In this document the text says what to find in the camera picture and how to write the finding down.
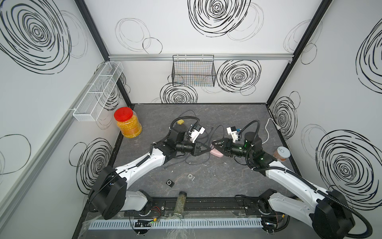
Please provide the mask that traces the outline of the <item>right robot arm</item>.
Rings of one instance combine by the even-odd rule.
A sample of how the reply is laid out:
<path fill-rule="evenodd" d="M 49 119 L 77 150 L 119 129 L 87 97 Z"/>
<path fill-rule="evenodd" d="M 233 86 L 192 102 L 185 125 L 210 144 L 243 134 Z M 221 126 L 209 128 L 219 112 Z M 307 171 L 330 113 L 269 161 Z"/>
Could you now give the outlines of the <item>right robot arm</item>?
<path fill-rule="evenodd" d="M 372 235 L 371 223 L 348 205 L 342 193 L 316 186 L 289 170 L 263 150 L 256 133 L 246 133 L 244 144 L 223 138 L 212 145 L 225 156 L 245 158 L 251 170 L 279 183 L 297 197 L 289 198 L 269 189 L 259 202 L 262 213 L 284 213 L 311 226 L 322 239 L 366 239 Z"/>

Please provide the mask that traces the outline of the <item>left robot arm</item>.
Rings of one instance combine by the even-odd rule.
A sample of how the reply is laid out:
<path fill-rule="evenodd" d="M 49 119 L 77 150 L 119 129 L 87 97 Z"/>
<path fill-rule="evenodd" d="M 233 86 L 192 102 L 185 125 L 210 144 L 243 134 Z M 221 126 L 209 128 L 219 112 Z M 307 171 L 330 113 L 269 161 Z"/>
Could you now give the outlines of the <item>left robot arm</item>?
<path fill-rule="evenodd" d="M 109 220 L 120 211 L 136 211 L 148 215 L 153 208 L 152 198 L 143 190 L 130 191 L 129 187 L 139 178 L 176 158 L 177 153 L 199 156 L 211 148 L 198 141 L 204 127 L 175 125 L 160 141 L 152 143 L 149 152 L 123 166 L 105 167 L 98 175 L 88 194 L 90 204 Z"/>

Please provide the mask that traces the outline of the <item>pink power strip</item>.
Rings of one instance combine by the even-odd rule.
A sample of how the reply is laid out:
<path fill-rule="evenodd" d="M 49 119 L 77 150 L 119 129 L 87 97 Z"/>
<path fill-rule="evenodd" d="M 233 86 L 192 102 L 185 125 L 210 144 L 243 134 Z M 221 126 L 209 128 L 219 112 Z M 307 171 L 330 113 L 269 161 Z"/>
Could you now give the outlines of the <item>pink power strip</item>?
<path fill-rule="evenodd" d="M 213 145 L 211 145 L 210 154 L 213 155 L 213 156 L 216 156 L 218 158 L 224 157 L 224 154 L 221 153 L 220 151 L 218 151 Z"/>

